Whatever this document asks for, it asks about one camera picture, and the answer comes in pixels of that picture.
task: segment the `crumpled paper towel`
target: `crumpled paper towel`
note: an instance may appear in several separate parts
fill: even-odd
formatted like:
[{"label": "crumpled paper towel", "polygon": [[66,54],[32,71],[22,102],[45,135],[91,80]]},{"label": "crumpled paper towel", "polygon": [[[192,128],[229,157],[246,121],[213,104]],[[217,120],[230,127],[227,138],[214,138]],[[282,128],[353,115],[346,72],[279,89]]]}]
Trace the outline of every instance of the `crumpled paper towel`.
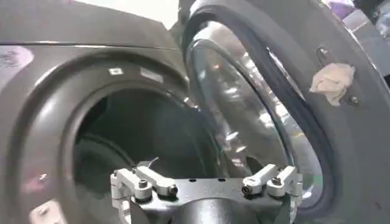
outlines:
[{"label": "crumpled paper towel", "polygon": [[329,64],[314,75],[310,92],[323,94],[331,105],[338,107],[340,99],[352,84],[354,73],[353,66],[342,63]]}]

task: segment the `washing machine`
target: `washing machine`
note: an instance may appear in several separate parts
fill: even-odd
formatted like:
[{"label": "washing machine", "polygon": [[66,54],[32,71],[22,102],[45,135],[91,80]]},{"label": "washing machine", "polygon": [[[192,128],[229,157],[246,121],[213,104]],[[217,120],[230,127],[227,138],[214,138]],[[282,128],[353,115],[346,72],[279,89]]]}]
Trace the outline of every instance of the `washing machine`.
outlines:
[{"label": "washing machine", "polygon": [[[119,168],[241,178],[272,163],[304,176],[297,223],[386,223],[389,88],[353,32],[316,0],[184,5],[173,38],[75,1],[0,3],[2,222],[120,223]],[[351,85],[312,93],[334,63]]]}]

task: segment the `round glass window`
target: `round glass window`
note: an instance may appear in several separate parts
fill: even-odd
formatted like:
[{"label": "round glass window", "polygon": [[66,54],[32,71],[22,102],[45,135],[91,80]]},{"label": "round glass window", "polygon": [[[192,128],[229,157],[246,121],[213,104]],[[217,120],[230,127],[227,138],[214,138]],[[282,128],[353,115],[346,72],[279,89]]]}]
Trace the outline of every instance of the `round glass window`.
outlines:
[{"label": "round glass window", "polygon": [[[221,24],[208,23],[195,36],[190,51],[200,107],[216,127],[216,139],[234,167],[232,173],[243,177],[269,163],[297,166],[304,176],[301,208],[313,206],[323,190],[319,160],[237,37]],[[271,51],[270,56],[299,92]]]}]

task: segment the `sticker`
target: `sticker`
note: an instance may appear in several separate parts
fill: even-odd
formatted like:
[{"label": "sticker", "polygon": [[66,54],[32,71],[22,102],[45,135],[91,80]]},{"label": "sticker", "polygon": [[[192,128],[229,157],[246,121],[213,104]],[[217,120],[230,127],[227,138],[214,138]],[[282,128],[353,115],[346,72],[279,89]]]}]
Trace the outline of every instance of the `sticker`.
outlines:
[{"label": "sticker", "polygon": [[25,47],[0,46],[0,89],[33,59],[33,53]]},{"label": "sticker", "polygon": [[353,66],[341,63],[329,64],[314,75],[310,92],[323,94],[332,106],[338,107],[340,99],[352,85],[354,73]]},{"label": "sticker", "polygon": [[154,72],[152,72],[150,70],[144,69],[144,68],[141,68],[141,75],[143,77],[155,80],[155,81],[157,81],[159,83],[163,83],[164,82],[164,78],[161,75],[156,74],[156,73],[154,73]]},{"label": "sticker", "polygon": [[108,72],[110,73],[110,75],[123,75],[123,71],[121,68],[110,68]]}]

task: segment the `bolt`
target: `bolt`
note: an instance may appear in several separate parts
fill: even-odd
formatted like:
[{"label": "bolt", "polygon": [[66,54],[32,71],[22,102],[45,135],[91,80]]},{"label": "bolt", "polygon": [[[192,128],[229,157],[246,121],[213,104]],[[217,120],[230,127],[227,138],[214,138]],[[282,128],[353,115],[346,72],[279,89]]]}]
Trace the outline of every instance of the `bolt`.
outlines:
[{"label": "bolt", "polygon": [[348,104],[357,106],[360,103],[360,100],[355,96],[350,96],[347,101]]},{"label": "bolt", "polygon": [[252,189],[248,186],[243,186],[243,188],[241,188],[241,191],[244,193],[244,195],[248,196],[248,195],[251,195],[252,194]]},{"label": "bolt", "polygon": [[138,182],[138,187],[139,187],[139,188],[145,188],[145,187],[147,187],[147,180],[145,180],[145,179],[140,179],[140,181]]},{"label": "bolt", "polygon": [[272,183],[273,183],[274,185],[276,185],[276,186],[282,185],[282,181],[280,180],[279,177],[274,177],[274,178],[272,178]]},{"label": "bolt", "polygon": [[178,192],[178,188],[175,184],[173,184],[172,186],[168,187],[168,195],[170,196],[176,196],[177,195],[177,192]]},{"label": "bolt", "polygon": [[38,210],[38,215],[39,216],[45,216],[49,212],[48,207],[42,207]]},{"label": "bolt", "polygon": [[322,47],[319,49],[319,53],[321,54],[321,56],[326,57],[328,54],[328,50]]}]

